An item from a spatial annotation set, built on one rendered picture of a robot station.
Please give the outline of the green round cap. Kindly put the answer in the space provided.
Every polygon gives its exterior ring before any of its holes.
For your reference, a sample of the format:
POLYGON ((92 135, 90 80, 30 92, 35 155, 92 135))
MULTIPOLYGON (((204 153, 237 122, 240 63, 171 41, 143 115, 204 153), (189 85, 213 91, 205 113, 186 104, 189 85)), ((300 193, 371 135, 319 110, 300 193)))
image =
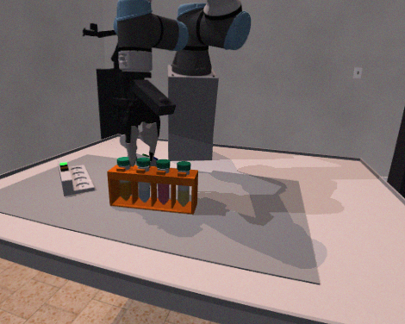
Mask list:
POLYGON ((150 163, 151 163, 151 161, 150 161, 149 158, 138 158, 138 159, 136 160, 136 164, 137 164, 137 166, 139 166, 139 167, 147 167, 147 166, 150 165, 150 163))
POLYGON ((130 165, 128 157, 120 157, 117 159, 117 165, 119 166, 127 166, 130 165))
POLYGON ((169 159, 159 159, 156 161, 156 166, 159 169, 167 169, 171 166, 171 161, 169 159))
POLYGON ((179 170, 179 171, 189 171, 190 170, 190 162, 188 162, 188 161, 177 162, 177 170, 179 170))

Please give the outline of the orange test tube rack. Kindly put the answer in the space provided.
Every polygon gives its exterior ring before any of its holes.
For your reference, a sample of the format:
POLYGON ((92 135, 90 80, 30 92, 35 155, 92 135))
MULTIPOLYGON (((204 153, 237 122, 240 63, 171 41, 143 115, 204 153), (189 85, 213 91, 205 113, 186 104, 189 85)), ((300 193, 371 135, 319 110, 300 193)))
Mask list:
POLYGON ((189 175, 186 173, 178 172, 177 168, 170 167, 169 172, 165 173, 165 171, 158 171, 157 167, 151 165, 149 165, 149 171, 138 169, 137 165, 130 166, 129 170, 115 165, 107 171, 109 205, 193 215, 197 206, 198 170, 190 170, 189 175), (120 196, 119 180, 131 181, 132 196, 127 201, 120 196), (147 202, 142 202, 139 199, 138 182, 151 183, 151 197, 147 202), (157 184, 171 185, 171 199, 165 205, 157 198, 157 184), (191 202, 188 202, 184 207, 176 200, 176 185, 191 186, 191 202))

